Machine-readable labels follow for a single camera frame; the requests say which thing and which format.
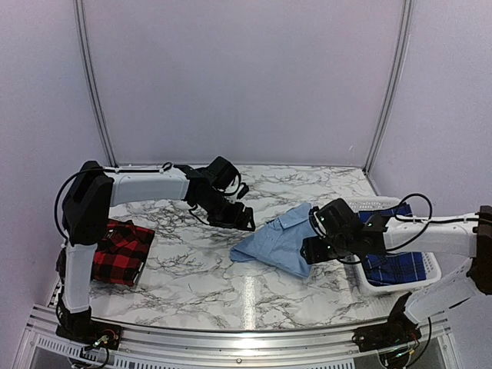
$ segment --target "plaid fabric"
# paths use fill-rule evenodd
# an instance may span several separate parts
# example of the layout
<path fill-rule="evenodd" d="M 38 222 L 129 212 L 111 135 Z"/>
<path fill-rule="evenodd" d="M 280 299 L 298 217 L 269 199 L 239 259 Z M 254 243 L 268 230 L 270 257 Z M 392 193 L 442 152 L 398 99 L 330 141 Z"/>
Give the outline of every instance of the plaid fabric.
<path fill-rule="evenodd" d="M 110 219 L 106 235 L 98 242 L 92 265 L 97 281 L 133 286 L 146 262 L 154 231 Z"/>
<path fill-rule="evenodd" d="M 377 211 L 361 211 L 359 212 L 359 218 L 365 222 L 375 213 Z M 380 211 L 380 213 L 382 215 L 412 214 L 408 204 L 399 208 L 397 212 L 395 208 L 392 208 Z M 420 252 L 404 252 L 392 256 L 368 255 L 362 261 L 362 267 L 367 281 L 373 286 L 411 283 L 424 281 L 427 278 Z"/>

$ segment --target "blue checkered cloth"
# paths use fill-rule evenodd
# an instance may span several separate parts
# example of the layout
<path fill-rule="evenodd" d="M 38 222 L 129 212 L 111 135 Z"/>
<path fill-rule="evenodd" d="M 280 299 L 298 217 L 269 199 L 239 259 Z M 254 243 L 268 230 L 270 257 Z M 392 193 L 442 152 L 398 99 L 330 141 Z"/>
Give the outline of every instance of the blue checkered cloth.
<path fill-rule="evenodd" d="M 366 222 L 378 211 L 360 211 L 359 218 Z M 398 209 L 379 211 L 382 215 L 412 215 L 410 205 Z M 420 252 L 404 252 L 392 256 L 368 255 L 362 261 L 367 281 L 373 286 L 390 286 L 393 284 L 425 281 L 424 261 Z"/>

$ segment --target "red plaid shirt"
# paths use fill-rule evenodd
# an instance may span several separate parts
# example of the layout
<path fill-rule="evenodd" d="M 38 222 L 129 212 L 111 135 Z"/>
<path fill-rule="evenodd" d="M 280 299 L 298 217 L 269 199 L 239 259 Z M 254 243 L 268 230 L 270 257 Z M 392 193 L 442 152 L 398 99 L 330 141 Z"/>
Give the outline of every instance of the red plaid shirt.
<path fill-rule="evenodd" d="M 154 239 L 151 229 L 110 219 L 92 265 L 97 281 L 133 286 Z"/>

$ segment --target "light blue shirt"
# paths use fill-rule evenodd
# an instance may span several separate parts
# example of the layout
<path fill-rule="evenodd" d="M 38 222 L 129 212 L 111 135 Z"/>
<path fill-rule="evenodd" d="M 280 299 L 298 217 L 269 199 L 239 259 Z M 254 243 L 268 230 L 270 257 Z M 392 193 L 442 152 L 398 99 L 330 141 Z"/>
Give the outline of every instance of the light blue shirt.
<path fill-rule="evenodd" d="M 311 204 L 297 208 L 267 223 L 231 249 L 232 261 L 259 260 L 301 278 L 309 277 L 311 266 L 301 256 L 302 241 L 316 233 L 309 224 Z"/>

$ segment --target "white wall panel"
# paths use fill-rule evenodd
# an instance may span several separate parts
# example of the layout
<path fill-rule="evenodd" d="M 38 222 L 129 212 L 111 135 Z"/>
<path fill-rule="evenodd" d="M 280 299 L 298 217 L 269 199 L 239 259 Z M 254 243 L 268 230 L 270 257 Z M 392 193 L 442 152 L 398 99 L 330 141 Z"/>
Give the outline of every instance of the white wall panel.
<path fill-rule="evenodd" d="M 85 4 L 120 162 L 364 163 L 402 1 Z"/>
<path fill-rule="evenodd" d="M 0 7 L 0 369 L 55 283 L 53 201 L 86 160 L 105 163 L 67 0 Z"/>
<path fill-rule="evenodd" d="M 492 2 L 418 1 L 407 59 L 371 177 L 383 195 L 420 191 L 436 215 L 492 204 Z M 445 271 L 459 258 L 439 256 Z M 466 369 L 490 368 L 492 298 L 451 311 Z"/>

